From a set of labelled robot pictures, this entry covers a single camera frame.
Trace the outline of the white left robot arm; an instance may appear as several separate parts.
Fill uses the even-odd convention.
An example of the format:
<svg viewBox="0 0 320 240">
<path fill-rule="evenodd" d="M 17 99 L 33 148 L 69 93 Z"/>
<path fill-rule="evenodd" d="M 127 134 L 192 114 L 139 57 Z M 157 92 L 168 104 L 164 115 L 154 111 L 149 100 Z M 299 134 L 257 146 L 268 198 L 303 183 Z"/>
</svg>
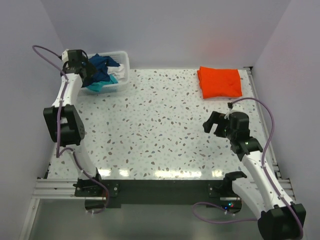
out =
<svg viewBox="0 0 320 240">
<path fill-rule="evenodd" d="M 59 92 L 53 104 L 43 110 L 50 137 L 56 143 L 56 157 L 68 154 L 77 169 L 75 196 L 106 198 L 108 192 L 86 150 L 85 126 L 75 106 L 83 84 L 97 70 L 81 49 L 65 50 L 61 60 Z"/>
</svg>

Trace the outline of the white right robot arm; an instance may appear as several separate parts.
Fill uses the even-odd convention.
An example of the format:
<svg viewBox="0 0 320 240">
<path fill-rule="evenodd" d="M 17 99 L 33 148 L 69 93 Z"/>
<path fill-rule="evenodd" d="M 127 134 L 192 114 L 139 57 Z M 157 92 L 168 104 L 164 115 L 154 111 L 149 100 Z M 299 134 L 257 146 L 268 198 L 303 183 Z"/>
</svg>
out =
<svg viewBox="0 0 320 240">
<path fill-rule="evenodd" d="M 254 213 L 261 237 L 264 240 L 300 240 L 306 210 L 286 193 L 266 161 L 259 141 L 251 136 L 250 119 L 244 112 L 227 114 L 213 111 L 203 124 L 205 133 L 217 125 L 214 135 L 226 138 L 254 180 L 250 185 L 246 175 L 230 172 L 224 176 L 222 189 L 230 197 L 238 195 Z"/>
</svg>

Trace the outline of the navy blue t shirt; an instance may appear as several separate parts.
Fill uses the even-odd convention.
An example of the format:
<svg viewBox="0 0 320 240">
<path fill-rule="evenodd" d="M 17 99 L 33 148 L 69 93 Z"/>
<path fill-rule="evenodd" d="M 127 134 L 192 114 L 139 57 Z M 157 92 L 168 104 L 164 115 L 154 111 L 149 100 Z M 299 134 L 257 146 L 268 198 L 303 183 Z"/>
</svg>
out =
<svg viewBox="0 0 320 240">
<path fill-rule="evenodd" d="M 93 76 L 93 82 L 109 78 L 108 67 L 118 67 L 120 64 L 110 56 L 101 56 L 98 53 L 92 56 L 89 61 L 96 67 L 97 73 Z"/>
</svg>

